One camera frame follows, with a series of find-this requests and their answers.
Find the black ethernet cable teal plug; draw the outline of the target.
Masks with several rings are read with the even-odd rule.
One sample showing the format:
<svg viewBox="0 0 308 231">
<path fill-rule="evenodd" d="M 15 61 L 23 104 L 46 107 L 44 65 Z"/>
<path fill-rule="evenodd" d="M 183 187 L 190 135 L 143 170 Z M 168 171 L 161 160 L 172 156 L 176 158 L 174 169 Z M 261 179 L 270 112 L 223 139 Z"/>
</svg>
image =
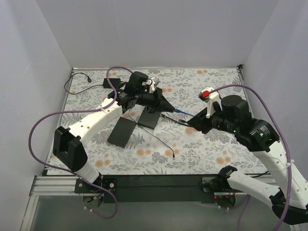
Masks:
<svg viewBox="0 0 308 231">
<path fill-rule="evenodd" d="M 175 119 L 172 119 L 172 118 L 166 116 L 165 114 L 161 114 L 160 116 L 161 116 L 162 118 L 165 118 L 165 119 L 168 119 L 168 120 L 170 120 L 170 121 L 173 121 L 173 122 L 175 122 L 175 123 L 177 123 L 177 124 L 180 124 L 180 125 L 183 125 L 183 126 L 186 126 L 186 127 L 190 127 L 190 125 L 188 125 L 186 122 L 183 123 L 183 122 L 176 121 Z"/>
</svg>

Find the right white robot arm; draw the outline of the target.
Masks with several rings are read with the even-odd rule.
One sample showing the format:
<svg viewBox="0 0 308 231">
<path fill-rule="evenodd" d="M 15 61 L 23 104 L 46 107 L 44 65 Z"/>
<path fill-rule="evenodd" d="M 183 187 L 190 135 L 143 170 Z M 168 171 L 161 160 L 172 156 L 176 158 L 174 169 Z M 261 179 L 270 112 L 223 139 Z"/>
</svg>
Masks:
<svg viewBox="0 0 308 231">
<path fill-rule="evenodd" d="M 281 217 L 287 198 L 288 172 L 286 152 L 280 137 L 268 122 L 252 118 L 246 100 L 238 95 L 221 98 L 200 93 L 207 107 L 188 121 L 197 131 L 207 134 L 212 129 L 233 134 L 267 168 L 277 185 L 263 183 L 239 172 L 235 167 L 222 168 L 208 184 L 212 190 L 237 189 L 269 206 Z"/>
</svg>

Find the black network switch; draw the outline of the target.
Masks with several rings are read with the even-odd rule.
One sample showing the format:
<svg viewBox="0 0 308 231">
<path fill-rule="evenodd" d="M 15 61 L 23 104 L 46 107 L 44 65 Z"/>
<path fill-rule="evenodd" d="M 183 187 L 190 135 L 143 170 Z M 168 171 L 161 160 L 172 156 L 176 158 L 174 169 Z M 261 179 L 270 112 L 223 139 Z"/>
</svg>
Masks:
<svg viewBox="0 0 308 231">
<path fill-rule="evenodd" d="M 160 115 L 161 115 L 161 112 L 149 113 L 147 111 L 147 108 L 145 107 L 142 111 L 140 118 L 138 119 L 137 124 L 154 130 L 157 125 Z"/>
<path fill-rule="evenodd" d="M 108 143 L 125 148 L 135 127 L 136 122 L 120 117 L 107 139 Z"/>
</svg>

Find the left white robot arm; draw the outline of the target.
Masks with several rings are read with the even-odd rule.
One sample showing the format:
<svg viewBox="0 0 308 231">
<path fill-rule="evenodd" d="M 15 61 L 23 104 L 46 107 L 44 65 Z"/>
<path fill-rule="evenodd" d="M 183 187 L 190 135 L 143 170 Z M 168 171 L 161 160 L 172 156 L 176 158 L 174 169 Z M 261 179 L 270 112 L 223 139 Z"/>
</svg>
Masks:
<svg viewBox="0 0 308 231">
<path fill-rule="evenodd" d="M 150 113 L 175 111 L 152 79 L 142 72 L 132 72 L 125 86 L 113 87 L 96 112 L 68 128 L 56 129 L 52 153 L 88 184 L 99 185 L 101 174 L 88 162 L 85 146 L 103 127 L 135 105 L 146 107 Z"/>
</svg>

